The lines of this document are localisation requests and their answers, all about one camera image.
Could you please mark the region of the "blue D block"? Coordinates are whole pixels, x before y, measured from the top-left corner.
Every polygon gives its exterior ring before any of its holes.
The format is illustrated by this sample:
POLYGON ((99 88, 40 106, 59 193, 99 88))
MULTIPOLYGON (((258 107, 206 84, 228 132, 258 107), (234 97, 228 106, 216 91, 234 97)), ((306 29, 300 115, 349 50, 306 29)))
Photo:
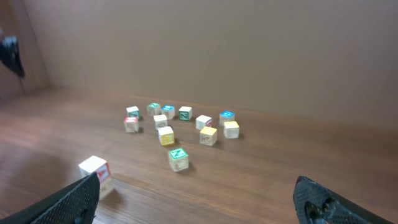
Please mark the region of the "blue D block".
POLYGON ((114 190, 113 179, 109 178, 100 183, 99 199, 104 199, 114 190))

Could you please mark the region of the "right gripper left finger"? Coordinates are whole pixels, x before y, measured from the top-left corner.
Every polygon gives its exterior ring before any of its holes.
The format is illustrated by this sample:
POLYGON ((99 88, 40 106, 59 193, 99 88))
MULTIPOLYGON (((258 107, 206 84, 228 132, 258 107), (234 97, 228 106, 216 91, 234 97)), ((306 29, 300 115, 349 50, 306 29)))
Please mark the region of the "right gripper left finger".
POLYGON ((100 200, 97 173, 70 184, 11 216, 1 224, 91 224, 100 200))

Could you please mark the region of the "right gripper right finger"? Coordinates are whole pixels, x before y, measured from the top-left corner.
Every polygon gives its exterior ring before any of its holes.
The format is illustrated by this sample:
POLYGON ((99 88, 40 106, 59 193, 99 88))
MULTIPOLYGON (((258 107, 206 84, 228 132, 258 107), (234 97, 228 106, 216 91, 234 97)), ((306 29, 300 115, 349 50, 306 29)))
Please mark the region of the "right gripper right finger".
POLYGON ((300 224, 392 224, 305 176, 295 183, 293 201, 300 224))

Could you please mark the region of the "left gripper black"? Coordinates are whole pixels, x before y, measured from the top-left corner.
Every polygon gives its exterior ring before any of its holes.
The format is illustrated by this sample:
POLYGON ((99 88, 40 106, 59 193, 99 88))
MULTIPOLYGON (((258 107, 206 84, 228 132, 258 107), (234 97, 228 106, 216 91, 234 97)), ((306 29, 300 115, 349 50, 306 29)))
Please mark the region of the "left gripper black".
POLYGON ((19 78, 25 77, 16 36, 5 36, 1 29, 1 62, 19 78))

